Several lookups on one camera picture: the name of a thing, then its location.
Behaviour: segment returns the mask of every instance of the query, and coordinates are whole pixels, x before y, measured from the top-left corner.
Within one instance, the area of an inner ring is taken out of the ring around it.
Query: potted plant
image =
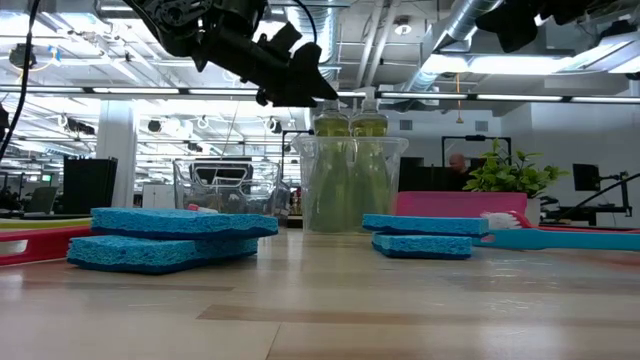
[[[556,166],[536,167],[532,159],[541,153],[526,154],[517,150],[512,158],[502,147],[498,139],[493,140],[492,151],[484,153],[484,165],[472,171],[474,178],[467,182],[464,190],[484,192],[521,192],[527,194],[527,219],[532,224],[540,223],[540,199],[537,197],[569,172]]]

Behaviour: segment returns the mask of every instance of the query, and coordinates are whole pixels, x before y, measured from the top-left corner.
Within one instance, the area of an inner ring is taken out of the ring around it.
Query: green plant
[[[495,139],[492,143],[492,151],[482,155],[486,159],[484,165],[470,173],[474,178],[467,181],[464,190],[523,192],[529,198],[535,198],[560,176],[569,174],[556,166],[545,166],[542,170],[536,168],[536,164],[531,162],[531,159],[541,155],[541,153],[525,154],[518,150],[513,159],[500,147],[498,139]]]

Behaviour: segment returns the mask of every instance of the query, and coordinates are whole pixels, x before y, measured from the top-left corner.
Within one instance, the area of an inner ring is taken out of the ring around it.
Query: blue toothbrush handle
[[[516,250],[561,248],[640,251],[640,234],[514,229],[491,230],[491,235],[492,242],[475,239],[473,245]]]

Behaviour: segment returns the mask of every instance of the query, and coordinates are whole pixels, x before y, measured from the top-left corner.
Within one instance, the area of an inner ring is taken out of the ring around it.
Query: red tray
[[[23,252],[0,255],[0,266],[66,258],[71,238],[91,235],[88,225],[0,232],[0,243],[27,240],[27,247]]]

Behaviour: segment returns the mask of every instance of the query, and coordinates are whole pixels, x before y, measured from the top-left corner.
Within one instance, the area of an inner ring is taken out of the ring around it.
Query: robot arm
[[[271,39],[251,39],[267,0],[124,0],[173,56],[191,57],[199,72],[208,61],[258,85],[261,105],[315,107],[314,97],[338,94],[318,70],[322,49],[307,43],[293,57],[302,35],[287,23]]]

